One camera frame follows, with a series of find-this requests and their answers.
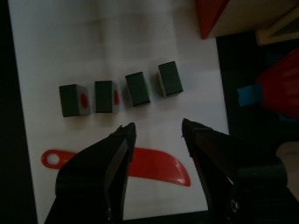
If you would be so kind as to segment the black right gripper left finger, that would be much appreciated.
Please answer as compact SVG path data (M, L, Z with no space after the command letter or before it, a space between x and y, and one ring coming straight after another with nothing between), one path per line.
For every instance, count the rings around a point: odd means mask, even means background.
M60 168L44 224L122 224L135 144L136 125L130 123Z

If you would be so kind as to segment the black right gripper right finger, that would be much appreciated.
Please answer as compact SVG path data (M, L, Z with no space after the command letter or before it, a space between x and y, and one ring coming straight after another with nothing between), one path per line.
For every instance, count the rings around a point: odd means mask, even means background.
M182 136L219 224L299 224L299 201L275 153L187 119Z

